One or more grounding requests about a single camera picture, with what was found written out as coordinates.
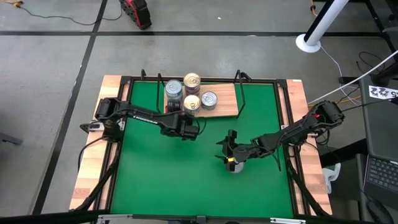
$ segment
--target black robotic arm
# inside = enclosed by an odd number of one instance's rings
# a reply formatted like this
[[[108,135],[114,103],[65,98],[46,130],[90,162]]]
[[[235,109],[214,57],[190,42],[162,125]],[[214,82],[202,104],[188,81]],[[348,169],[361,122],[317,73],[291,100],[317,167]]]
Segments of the black robotic arm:
[[[216,156],[226,164],[226,170],[240,172],[243,163],[248,159],[273,156],[280,145],[290,144],[301,146],[309,133],[321,134],[340,125],[345,116],[334,102],[322,101],[316,104],[301,120],[290,126],[270,134],[263,134],[251,140],[250,144],[235,143],[237,132],[229,130],[224,140],[217,144],[223,145],[224,156]]]
[[[160,133],[168,137],[180,137],[183,140],[196,140],[199,127],[193,125],[194,117],[184,111],[160,114],[140,106],[132,105],[118,98],[100,99],[95,118],[104,124],[104,133],[108,141],[119,142],[122,138],[118,120],[133,118],[160,127]]]

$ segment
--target green mat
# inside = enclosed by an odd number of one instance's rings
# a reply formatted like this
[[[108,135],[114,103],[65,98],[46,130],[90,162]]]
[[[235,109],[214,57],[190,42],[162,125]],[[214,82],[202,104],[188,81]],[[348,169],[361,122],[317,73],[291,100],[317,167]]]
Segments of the green mat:
[[[240,104],[240,87],[235,88]],[[292,218],[283,150],[282,172],[271,156],[248,161],[238,174],[227,172],[214,157],[222,156],[222,146],[215,143],[229,129],[238,132],[240,143],[279,130],[274,87],[244,85],[244,93],[239,119],[208,118],[196,141],[168,138],[158,126],[129,119],[111,213]],[[131,103],[155,110],[155,101],[156,82],[134,83]]]

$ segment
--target yellow cable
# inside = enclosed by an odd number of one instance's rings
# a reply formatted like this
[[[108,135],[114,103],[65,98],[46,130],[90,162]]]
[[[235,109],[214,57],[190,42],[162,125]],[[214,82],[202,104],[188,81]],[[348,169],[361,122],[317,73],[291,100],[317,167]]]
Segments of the yellow cable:
[[[8,4],[12,4],[12,5],[14,5],[15,7],[20,7],[21,4],[24,3],[23,1],[8,1],[8,0],[0,0],[0,1],[5,2],[5,3],[8,3]]]
[[[359,99],[361,96],[356,96],[356,97],[354,97],[354,98],[352,98],[352,100],[356,100],[356,99]],[[340,103],[347,103],[347,102],[350,102],[351,100],[343,100],[343,101],[340,101],[339,102],[339,104]]]

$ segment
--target gray floor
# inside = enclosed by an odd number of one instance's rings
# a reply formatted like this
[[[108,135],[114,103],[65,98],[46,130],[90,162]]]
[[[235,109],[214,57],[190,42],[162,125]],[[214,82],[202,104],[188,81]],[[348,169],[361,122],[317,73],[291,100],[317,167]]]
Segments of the gray floor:
[[[148,0],[154,31],[305,32],[313,21],[308,0],[194,1]],[[386,5],[375,2],[383,22]],[[25,7],[35,14],[63,15],[94,22],[101,0],[31,0]],[[319,11],[323,4],[316,3]],[[109,0],[105,18],[118,17],[117,0]],[[79,30],[68,20],[30,17],[21,9],[0,3],[2,30]],[[117,21],[102,21],[100,31],[138,31],[125,14]],[[364,4],[350,3],[329,31],[377,32]],[[89,37],[0,36],[0,131],[24,140],[23,145],[1,143],[0,216],[30,213],[54,139],[79,72]],[[390,51],[376,37],[324,37],[322,45],[340,64],[344,75],[358,76],[358,52],[382,58]],[[306,54],[295,37],[231,36],[119,36],[97,37],[62,147],[44,213],[68,210],[76,179],[78,153],[86,134],[78,128],[88,122],[103,75],[231,77],[237,69],[253,78],[303,80],[307,99],[338,87],[338,69],[322,51]],[[330,100],[341,98],[337,93]],[[341,147],[364,137],[361,110],[347,112],[343,125],[332,131],[330,146]]]

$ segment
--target white pole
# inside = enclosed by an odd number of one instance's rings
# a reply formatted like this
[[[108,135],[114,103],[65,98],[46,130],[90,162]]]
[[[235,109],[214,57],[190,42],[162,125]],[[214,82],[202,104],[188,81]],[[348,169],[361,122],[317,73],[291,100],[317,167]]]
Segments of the white pole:
[[[320,49],[319,40],[347,2],[348,0],[327,0],[307,33],[296,38],[299,49],[308,53],[317,52]]]

